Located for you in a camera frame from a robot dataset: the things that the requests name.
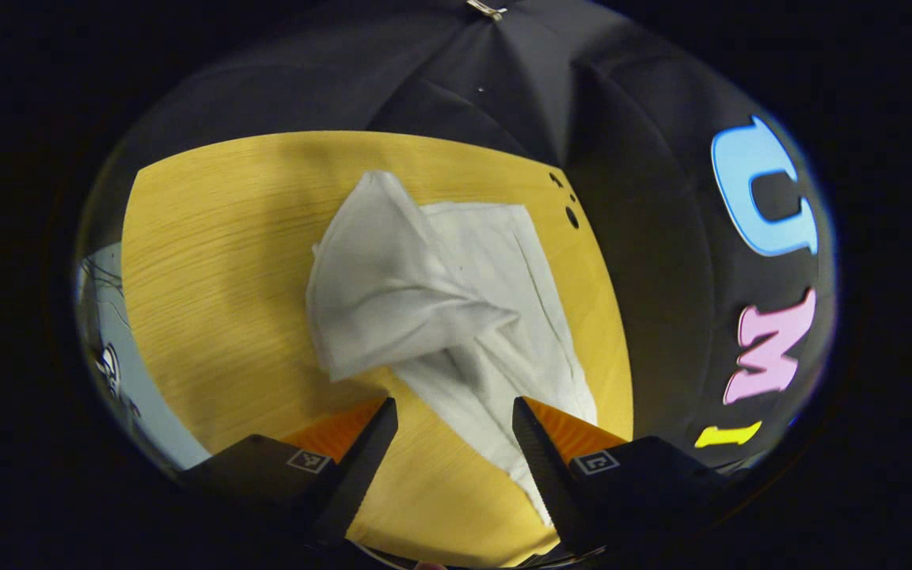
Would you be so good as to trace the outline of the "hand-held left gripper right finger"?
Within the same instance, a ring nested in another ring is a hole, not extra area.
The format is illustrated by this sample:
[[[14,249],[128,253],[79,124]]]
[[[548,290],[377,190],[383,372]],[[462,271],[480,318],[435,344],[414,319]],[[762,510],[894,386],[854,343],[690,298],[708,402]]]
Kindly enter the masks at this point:
[[[511,426],[572,554],[679,541],[709,522],[731,484],[662,438],[625,440],[536,398],[516,398]]]

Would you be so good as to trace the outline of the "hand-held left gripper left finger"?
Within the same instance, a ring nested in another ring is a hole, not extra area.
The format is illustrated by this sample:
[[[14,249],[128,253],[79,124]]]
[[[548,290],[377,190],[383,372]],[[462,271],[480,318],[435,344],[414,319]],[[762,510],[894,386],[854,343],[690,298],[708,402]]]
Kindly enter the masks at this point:
[[[177,480],[254,526],[285,531],[311,547],[336,547],[397,429],[395,398],[376,397],[286,437],[242,438]]]

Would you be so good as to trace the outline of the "white jeans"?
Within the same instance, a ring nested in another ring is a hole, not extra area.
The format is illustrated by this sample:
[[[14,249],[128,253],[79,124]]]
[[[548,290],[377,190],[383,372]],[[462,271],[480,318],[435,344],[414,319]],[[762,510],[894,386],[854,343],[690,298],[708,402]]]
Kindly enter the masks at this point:
[[[552,526],[511,429],[514,401],[590,424],[598,412],[527,207],[420,206],[373,170],[313,254],[306,313],[319,367],[334,382],[389,367]]]

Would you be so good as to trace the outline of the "black backdrop cloth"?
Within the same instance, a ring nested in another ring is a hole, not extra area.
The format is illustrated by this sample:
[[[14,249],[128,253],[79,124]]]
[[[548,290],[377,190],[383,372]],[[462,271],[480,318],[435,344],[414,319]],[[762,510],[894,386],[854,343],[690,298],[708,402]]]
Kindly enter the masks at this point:
[[[247,135],[421,135],[560,167],[629,337],[636,433],[749,469],[817,386],[836,246],[806,158],[756,101],[593,0],[326,0],[180,81],[120,141],[77,260],[122,241],[134,176]]]

